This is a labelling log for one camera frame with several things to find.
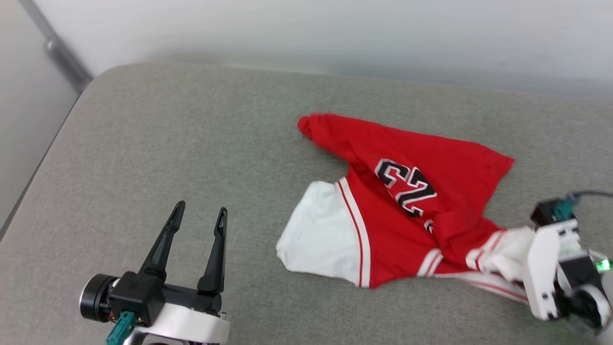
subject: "cable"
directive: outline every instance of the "cable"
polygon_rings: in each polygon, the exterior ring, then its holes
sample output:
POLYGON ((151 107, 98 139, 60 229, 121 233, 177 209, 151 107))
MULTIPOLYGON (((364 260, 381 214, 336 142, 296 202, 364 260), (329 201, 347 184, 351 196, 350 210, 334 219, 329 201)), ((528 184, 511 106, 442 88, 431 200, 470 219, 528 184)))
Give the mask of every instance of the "cable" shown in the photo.
POLYGON ((607 198, 613 198, 613 193, 605 192, 603 190, 578 190, 575 192, 570 192, 567 194, 566 199, 570 201, 572 204, 576 204, 579 202, 582 196, 584 195, 594 195, 594 196, 605 196, 607 198))

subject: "robotic arm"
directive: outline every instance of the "robotic arm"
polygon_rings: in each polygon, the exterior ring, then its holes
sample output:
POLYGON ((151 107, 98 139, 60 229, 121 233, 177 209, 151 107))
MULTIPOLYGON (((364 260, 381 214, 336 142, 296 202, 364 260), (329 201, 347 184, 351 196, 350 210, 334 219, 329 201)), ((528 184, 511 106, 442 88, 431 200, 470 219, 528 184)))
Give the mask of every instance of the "robotic arm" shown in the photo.
POLYGON ((579 323, 599 345, 613 345, 611 263, 581 248, 575 202, 544 201, 532 213, 536 234, 522 264, 524 288, 535 317, 579 323))
POLYGON ((177 339, 185 345, 227 341, 230 324, 220 313, 224 290, 227 210, 221 208, 215 242, 197 289, 165 284, 166 261, 179 230, 185 202, 179 201, 138 273, 121 277, 97 274, 80 299, 81 315, 115 322, 107 345, 141 345, 149 334, 177 339))

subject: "gray cushion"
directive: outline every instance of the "gray cushion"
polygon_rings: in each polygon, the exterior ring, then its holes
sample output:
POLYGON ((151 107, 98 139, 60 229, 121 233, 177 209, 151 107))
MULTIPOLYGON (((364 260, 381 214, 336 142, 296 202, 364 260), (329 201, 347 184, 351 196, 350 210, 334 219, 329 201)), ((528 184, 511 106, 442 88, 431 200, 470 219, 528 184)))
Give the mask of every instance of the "gray cushion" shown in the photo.
MULTIPOLYGON (((174 204, 186 200, 168 264, 195 287, 221 206, 229 210, 231 344, 576 344, 563 322, 445 279, 376 290, 290 273, 275 244, 313 180, 346 164, 295 127, 336 112, 485 144, 517 159, 486 216, 529 224, 535 202, 577 188, 613 190, 613 103, 389 80, 137 64, 85 91, 0 242, 0 343, 100 344, 81 318, 96 273, 137 270, 174 204)), ((586 199, 582 240, 613 254, 613 201, 586 199)))

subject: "jersey trim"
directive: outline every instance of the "jersey trim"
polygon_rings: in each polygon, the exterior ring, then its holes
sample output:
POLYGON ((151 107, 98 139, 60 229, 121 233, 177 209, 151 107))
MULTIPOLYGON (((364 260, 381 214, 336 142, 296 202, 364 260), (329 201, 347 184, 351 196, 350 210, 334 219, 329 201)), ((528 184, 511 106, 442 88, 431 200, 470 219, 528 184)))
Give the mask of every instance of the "jersey trim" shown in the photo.
POLYGON ((370 285, 370 242, 366 225, 362 219, 360 209, 357 207, 356 200, 351 193, 347 178, 343 177, 338 180, 338 186, 343 195, 347 209, 351 214, 354 225, 356 227, 357 238, 360 243, 360 278, 358 280, 359 287, 368 287, 370 285))
POLYGON ((481 272, 464 272, 464 273, 446 273, 435 274, 437 278, 457 278, 474 287, 496 293, 510 300, 528 304, 526 291, 521 287, 514 285, 503 277, 481 272))
POLYGON ((417 271, 417 277, 428 277, 434 274, 438 265, 443 261, 443 254, 439 248, 434 248, 424 257, 419 270, 417 271))
POLYGON ((475 271, 483 271, 483 265, 481 264, 481 257, 489 252, 493 252, 496 246, 503 237, 505 230, 499 230, 493 233, 489 239, 483 244, 483 246, 475 249, 471 249, 466 255, 466 265, 475 271))

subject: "red sleeve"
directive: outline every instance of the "red sleeve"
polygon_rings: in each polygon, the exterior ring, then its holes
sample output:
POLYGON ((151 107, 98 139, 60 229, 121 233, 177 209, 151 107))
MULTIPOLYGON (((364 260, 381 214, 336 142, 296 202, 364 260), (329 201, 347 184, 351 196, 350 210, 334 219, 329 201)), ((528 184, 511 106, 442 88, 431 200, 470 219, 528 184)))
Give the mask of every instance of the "red sleeve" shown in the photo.
POLYGON ((390 204, 405 211, 416 229, 430 230, 446 259, 465 266, 467 253, 499 230, 482 213, 512 158, 474 142, 333 114, 302 117, 298 128, 346 160, 365 183, 379 176, 381 184, 372 188, 386 191, 381 197, 391 196, 390 204))

